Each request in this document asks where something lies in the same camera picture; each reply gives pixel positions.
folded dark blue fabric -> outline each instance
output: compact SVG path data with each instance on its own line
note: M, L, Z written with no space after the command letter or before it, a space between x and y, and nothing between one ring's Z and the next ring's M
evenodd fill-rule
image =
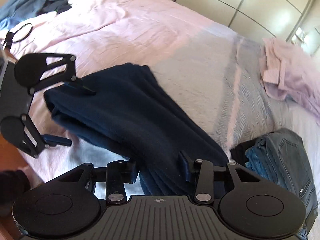
M96 95L67 85L44 93L53 120L89 143L134 158L145 194L194 193L177 167L181 150L226 166L221 147L164 92L148 66L126 63L82 79Z

dark clothing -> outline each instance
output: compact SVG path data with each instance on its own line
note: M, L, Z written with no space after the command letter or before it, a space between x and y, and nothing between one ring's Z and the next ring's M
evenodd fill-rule
M251 141L243 142L237 145L235 148L230 150L232 159L239 163L240 165L245 167L245 164L249 161L248 158L245 156L245 151L252 146L255 145L256 139Z
M53 120L96 146L135 159L145 194L194 194L177 168L181 150L191 159L226 166L221 147L162 90L148 66L126 63L83 81L96 95L67 85L44 93Z
M13 202L29 189L30 183L23 171L0 172L0 205Z
M66 0L8 0L0 8L0 30L11 29L17 23L50 11L66 11Z
M68 4L68 0L47 0L39 14L48 12L57 12L57 14L60 14L71 8L71 5Z
M298 236L307 239L316 217L318 201L316 187L307 153L300 136L288 129L280 129L242 143L248 169L297 195L305 204L306 220Z

denim jeans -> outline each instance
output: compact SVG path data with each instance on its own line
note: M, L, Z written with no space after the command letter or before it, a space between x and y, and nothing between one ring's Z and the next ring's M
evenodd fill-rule
M298 236L308 239L313 223L318 216L318 201L312 171L303 141L296 133L280 129L257 138L255 146L245 155L248 169L286 188L305 204L306 220Z

